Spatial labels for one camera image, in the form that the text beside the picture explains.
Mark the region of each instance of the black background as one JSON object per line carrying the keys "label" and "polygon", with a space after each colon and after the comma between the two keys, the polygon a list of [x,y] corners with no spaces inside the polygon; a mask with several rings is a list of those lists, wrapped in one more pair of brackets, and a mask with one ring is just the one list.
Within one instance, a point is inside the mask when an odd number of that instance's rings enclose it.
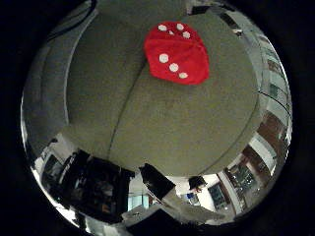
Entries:
{"label": "black background", "polygon": [[[0,235],[83,235],[40,192],[24,158],[19,106],[32,58],[81,0],[0,0]],[[276,187],[244,221],[205,235],[315,235],[315,46],[313,1],[236,0],[279,52],[292,92],[293,137]],[[166,235],[158,219],[141,235]],[[188,230],[181,235],[188,235]]]}

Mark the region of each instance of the dice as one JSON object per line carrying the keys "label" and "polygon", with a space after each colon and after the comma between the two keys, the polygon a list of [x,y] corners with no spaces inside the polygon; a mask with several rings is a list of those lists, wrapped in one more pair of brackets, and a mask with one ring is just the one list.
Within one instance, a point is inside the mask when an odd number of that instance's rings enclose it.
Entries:
{"label": "dice", "polygon": [[197,85],[209,77],[209,56],[201,37],[188,25],[163,22],[145,39],[151,74],[182,85]]}

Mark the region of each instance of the window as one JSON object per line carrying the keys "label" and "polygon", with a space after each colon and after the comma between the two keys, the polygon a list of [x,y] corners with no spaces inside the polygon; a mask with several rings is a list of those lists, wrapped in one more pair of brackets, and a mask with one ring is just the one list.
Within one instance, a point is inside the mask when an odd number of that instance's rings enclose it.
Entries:
{"label": "window", "polygon": [[221,190],[220,184],[214,185],[213,187],[209,188],[208,191],[213,198],[216,210],[227,206],[227,202]]}

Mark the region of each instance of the white dot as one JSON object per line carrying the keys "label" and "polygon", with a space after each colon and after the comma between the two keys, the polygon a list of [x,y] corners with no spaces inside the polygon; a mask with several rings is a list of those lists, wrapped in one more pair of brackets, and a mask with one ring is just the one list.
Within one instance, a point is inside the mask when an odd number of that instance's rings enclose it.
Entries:
{"label": "white dot", "polygon": [[190,33],[188,31],[185,31],[183,33],[183,37],[190,38]]}
{"label": "white dot", "polygon": [[162,53],[159,56],[159,62],[160,63],[166,63],[168,62],[168,55],[166,53]]}
{"label": "white dot", "polygon": [[181,25],[180,23],[177,24],[177,29],[178,30],[184,30],[184,26]]}
{"label": "white dot", "polygon": [[159,25],[158,29],[161,30],[161,31],[166,31],[167,27],[165,25]]}
{"label": "white dot", "polygon": [[180,79],[186,79],[187,77],[188,77],[187,73],[185,73],[185,72],[179,73]]}
{"label": "white dot", "polygon": [[178,71],[178,65],[176,64],[176,63],[172,63],[172,64],[170,64],[169,65],[169,70],[171,71],[171,72],[176,72],[176,71]]}

